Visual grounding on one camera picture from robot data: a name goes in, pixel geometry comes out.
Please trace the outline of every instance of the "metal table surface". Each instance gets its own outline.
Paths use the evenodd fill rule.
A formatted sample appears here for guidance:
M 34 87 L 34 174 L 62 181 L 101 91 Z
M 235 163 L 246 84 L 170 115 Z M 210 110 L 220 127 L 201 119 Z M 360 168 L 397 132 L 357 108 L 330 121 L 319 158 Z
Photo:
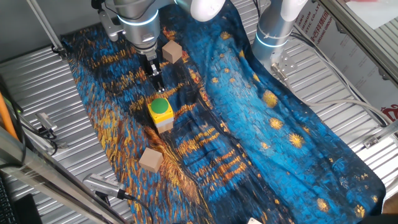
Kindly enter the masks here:
M 252 42 L 258 20 L 254 4 L 251 0 L 233 0 L 233 3 Z M 299 96 L 311 102 L 353 99 L 334 71 L 306 45 L 288 42 L 286 52 L 298 65 L 298 70 L 290 73 L 289 79 Z M 34 113 L 43 111 L 59 127 L 55 133 L 61 141 L 68 143 L 69 149 L 57 153 L 54 156 L 56 160 L 80 180 L 90 172 L 116 179 L 81 103 L 66 61 L 48 47 L 0 64 L 0 73 L 34 126 L 39 125 Z M 381 129 L 362 107 L 343 104 L 312 109 L 385 184 L 398 176 L 398 147 L 391 139 L 370 149 L 363 146 L 365 139 Z M 32 187 L 12 177 L 9 180 L 14 197 L 34 194 L 44 223 L 92 223 Z M 112 198 L 111 204 L 123 217 L 131 216 L 126 202 Z
M 373 30 L 347 5 L 349 0 L 318 0 L 369 58 L 398 87 L 398 18 Z

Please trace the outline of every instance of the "cloth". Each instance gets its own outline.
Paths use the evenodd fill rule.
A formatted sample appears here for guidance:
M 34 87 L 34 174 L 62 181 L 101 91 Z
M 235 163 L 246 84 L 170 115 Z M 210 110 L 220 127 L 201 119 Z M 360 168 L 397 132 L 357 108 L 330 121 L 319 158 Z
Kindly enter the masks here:
M 385 188 L 316 114 L 254 58 L 227 0 L 209 22 L 178 6 L 159 11 L 165 92 L 156 93 L 139 56 L 101 25 L 63 36 L 79 94 L 126 191 L 155 223 L 357 223 L 380 213 Z M 175 64 L 161 48 L 183 48 Z M 174 128 L 157 134 L 146 104 L 166 97 Z M 146 147 L 158 173 L 141 169 Z M 149 215 L 132 204 L 133 219 Z

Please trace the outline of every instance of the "wire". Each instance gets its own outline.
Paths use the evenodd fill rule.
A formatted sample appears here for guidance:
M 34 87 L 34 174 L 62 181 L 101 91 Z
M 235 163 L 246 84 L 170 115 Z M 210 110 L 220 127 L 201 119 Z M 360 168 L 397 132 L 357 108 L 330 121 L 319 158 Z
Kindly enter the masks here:
M 58 151 L 58 145 L 54 141 L 51 141 L 51 144 L 54 147 L 54 152 L 51 154 L 51 156 L 54 156 L 57 153 L 57 151 Z
M 258 16 L 259 16 L 259 19 L 260 19 L 260 9 L 259 9 L 259 2 L 258 2 L 258 0 L 252 0 L 252 2 L 254 3 L 254 6 L 256 7 L 256 9 L 257 9 L 257 14 L 258 14 Z
M 392 123 L 392 121 L 391 121 L 384 113 L 382 113 L 380 110 L 378 110 L 377 108 L 375 108 L 375 107 L 369 105 L 369 104 L 366 103 L 366 102 L 363 102 L 363 99 L 362 99 L 357 93 L 354 92 L 353 88 L 352 88 L 351 85 L 349 84 L 349 81 L 346 79 L 346 77 L 345 77 L 345 76 L 344 76 L 332 63 L 330 63 L 330 62 L 327 60 L 327 58 L 324 56 L 324 54 L 323 54 L 322 52 L 319 52 L 319 51 L 318 51 L 317 46 L 316 46 L 313 42 L 311 42 L 311 41 L 310 41 L 309 39 L 307 39 L 305 36 L 303 36 L 303 35 L 301 35 L 301 34 L 298 34 L 298 33 L 295 33 L 295 32 L 292 32 L 291 36 L 292 36 L 292 37 L 295 37 L 295 38 L 297 38 L 297 39 L 302 40 L 302 41 L 304 42 L 305 45 L 307 45 L 308 47 L 312 48 L 312 49 L 314 50 L 314 52 L 315 52 L 325 63 L 327 63 L 329 66 L 331 66 L 332 69 L 338 74 L 338 76 L 343 80 L 343 82 L 345 83 L 346 87 L 347 87 L 348 90 L 353 94 L 353 96 L 356 96 L 356 97 L 359 98 L 359 100 L 360 100 L 360 101 L 359 101 L 359 100 L 340 100 L 340 101 L 338 101 L 337 103 L 354 103 L 354 104 L 357 104 L 357 105 L 364 106 L 364 107 L 366 107 L 367 109 L 371 110 L 371 112 L 372 112 L 375 116 L 377 116 L 381 121 L 385 121 L 385 124 L 391 124 L 391 123 Z M 292 89 L 292 87 L 291 87 L 290 84 L 289 84 L 289 86 L 290 86 L 289 89 L 291 90 L 291 92 L 292 92 L 297 98 L 299 98 L 299 97 L 296 95 L 296 93 L 294 92 L 294 90 Z M 329 105 L 330 105 L 330 104 L 336 104 L 336 103 L 335 103 L 336 101 L 328 101 L 328 102 L 324 102 L 324 103 L 309 103 L 309 102 L 306 102 L 305 100 L 303 100 L 303 99 L 301 99 L 301 98 L 299 98 L 299 99 L 302 100 L 302 101 L 303 101 L 305 104 L 307 104 L 307 105 L 312 104 L 312 105 L 309 105 L 309 106 L 326 106 L 326 105 L 328 105 L 327 103 L 329 103 Z
M 153 1 L 145 8 L 144 12 L 143 12 L 139 17 L 136 17 L 136 18 L 124 17 L 124 16 L 118 14 L 117 12 L 115 12 L 114 10 L 110 9 L 110 8 L 106 5 L 106 2 L 104 2 L 104 4 L 105 4 L 105 8 L 109 9 L 110 11 L 112 11 L 113 13 L 115 13 L 116 15 L 118 15 L 119 17 L 122 17 L 123 19 L 138 20 L 138 19 L 140 19 L 142 16 L 144 16 L 144 14 L 148 11 L 148 9 L 151 7 L 151 5 L 153 5 L 155 2 L 156 2 L 156 0 L 153 0 Z M 122 4 L 122 5 L 114 5 L 114 6 L 115 6 L 115 7 L 124 7 L 124 6 L 130 5 L 130 4 L 132 4 L 132 3 Z
M 10 113 L 8 113 L 7 105 L 4 102 L 4 98 L 0 93 L 0 114 L 2 120 L 4 122 L 4 127 L 6 128 L 7 132 L 12 135 L 16 140 L 18 140 L 17 133 L 15 132 L 14 125 L 12 124 Z
M 150 215 L 150 219 L 152 220 L 151 223 L 154 224 L 154 216 L 152 215 L 152 212 L 150 212 L 148 206 L 146 206 L 143 202 L 141 202 L 140 200 L 136 199 L 132 195 L 125 194 L 124 198 L 127 199 L 127 200 L 135 201 L 135 202 L 139 203 L 140 205 L 142 205 L 148 211 L 148 213 Z
M 362 101 L 359 101 L 359 100 L 332 100 L 332 101 L 326 101 L 326 102 L 322 102 L 322 103 L 311 103 L 311 102 L 305 101 L 304 99 L 302 99 L 301 97 L 299 97 L 299 96 L 296 94 L 296 92 L 293 90 L 292 86 L 290 85 L 290 83 L 289 83 L 287 80 L 285 81 L 285 84 L 286 84 L 287 88 L 288 88 L 299 100 L 301 100 L 302 102 L 304 102 L 306 105 L 309 105 L 309 106 L 329 106 L 329 105 L 334 105 L 334 104 L 353 103 L 353 104 L 357 104 L 357 105 L 364 106 L 364 107 L 368 108 L 369 110 L 371 110 L 371 111 L 377 113 L 377 114 L 378 114 L 380 117 L 382 117 L 388 124 L 391 124 L 391 123 L 392 123 L 392 121 L 391 121 L 384 113 L 382 113 L 382 112 L 379 111 L 377 108 L 375 108 L 375 107 L 373 107 L 373 106 L 371 106 L 371 105 L 369 105 L 369 104 L 367 104 L 367 103 L 365 103 L 365 102 L 362 102 Z
M 38 131 L 31 129 L 30 127 L 26 126 L 25 124 L 22 124 L 22 126 L 24 128 L 26 128 L 26 130 L 30 131 L 31 133 L 37 135 L 40 138 L 47 139 L 47 140 L 55 140 L 57 138 L 57 136 L 54 134 L 51 134 L 53 137 L 44 136 L 43 134 L 40 134 Z

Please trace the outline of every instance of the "metal grating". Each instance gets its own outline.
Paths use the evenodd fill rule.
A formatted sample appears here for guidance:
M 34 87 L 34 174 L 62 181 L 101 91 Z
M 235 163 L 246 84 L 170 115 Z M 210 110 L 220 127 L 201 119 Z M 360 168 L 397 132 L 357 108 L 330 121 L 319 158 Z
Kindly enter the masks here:
M 257 12 L 251 0 L 232 0 L 238 8 L 249 40 L 256 34 Z M 268 0 L 261 1 L 262 9 Z M 331 71 L 307 46 L 287 43 L 287 53 L 297 63 L 298 70 L 289 74 L 298 95 L 311 102 L 348 99 L 353 97 Z M 0 64 L 12 94 L 25 109 L 26 118 L 34 125 L 34 113 L 46 112 L 57 124 L 57 136 L 66 141 L 69 150 L 54 157 L 78 179 L 90 172 L 116 179 L 109 162 L 91 127 L 90 120 L 78 96 L 70 68 L 50 48 L 42 49 Z M 386 139 L 365 149 L 362 142 L 380 130 L 377 123 L 360 106 L 334 105 L 312 108 L 322 120 L 344 140 L 385 184 L 398 176 L 398 147 Z M 47 197 L 43 193 L 9 177 L 13 196 L 34 194 L 34 200 L 44 223 L 92 223 L 87 218 Z M 111 205 L 123 217 L 131 216 L 126 202 L 111 198 Z
M 11 94 L 24 108 L 24 116 L 35 127 L 35 113 L 48 114 L 57 124 L 58 140 L 68 143 L 67 151 L 54 158 L 79 180 L 95 173 L 116 180 L 86 111 L 66 61 L 46 48 L 0 65 Z M 16 198 L 33 194 L 43 223 L 81 223 L 86 217 L 62 205 L 32 187 L 9 177 L 12 195 Z M 127 203 L 110 198 L 111 205 L 124 218 L 131 216 Z

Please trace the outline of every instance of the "yellow star pattern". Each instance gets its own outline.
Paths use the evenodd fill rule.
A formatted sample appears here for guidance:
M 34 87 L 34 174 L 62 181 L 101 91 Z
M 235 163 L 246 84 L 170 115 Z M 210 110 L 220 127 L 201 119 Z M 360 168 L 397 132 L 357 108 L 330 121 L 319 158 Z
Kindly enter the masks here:
M 269 90 L 266 90 L 266 92 L 262 96 L 262 99 L 270 108 L 274 108 L 276 104 L 278 104 L 278 97 L 276 97 L 275 94 Z
M 239 57 L 243 57 L 243 58 L 244 58 L 244 52 L 243 52 L 243 50 L 241 50 L 241 51 L 239 52 Z
M 276 130 L 279 130 L 284 124 L 283 124 L 283 122 L 281 122 L 279 119 L 277 119 L 277 118 L 271 118 L 270 120 L 269 120 L 269 125 L 272 127 L 272 128 L 274 128 L 274 129 L 276 129 Z
M 261 143 L 261 146 L 262 146 L 264 149 L 268 149 L 268 145 L 267 145 L 266 143 L 264 143 L 264 142 Z
M 221 33 L 221 38 L 222 38 L 223 40 L 226 40 L 226 39 L 228 39 L 228 38 L 230 38 L 230 37 L 231 37 L 231 34 L 225 32 L 225 31 Z
M 318 198 L 317 203 L 318 203 L 319 210 L 321 210 L 323 212 L 329 211 L 329 205 L 326 203 L 326 201 L 324 199 Z
M 253 75 L 253 79 L 254 79 L 255 81 L 257 81 L 257 82 L 260 81 L 259 77 L 258 77 L 256 74 Z
M 289 141 L 292 143 L 294 147 L 301 148 L 304 143 L 303 137 L 299 136 L 298 134 L 290 134 Z
M 310 129 L 309 128 L 307 128 L 307 127 L 303 127 L 303 130 L 307 133 L 307 134 L 310 134 Z
M 355 211 L 355 215 L 356 215 L 358 218 L 363 218 L 363 217 L 365 216 L 365 209 L 364 209 L 362 206 L 357 205 L 357 206 L 354 208 L 354 211 Z

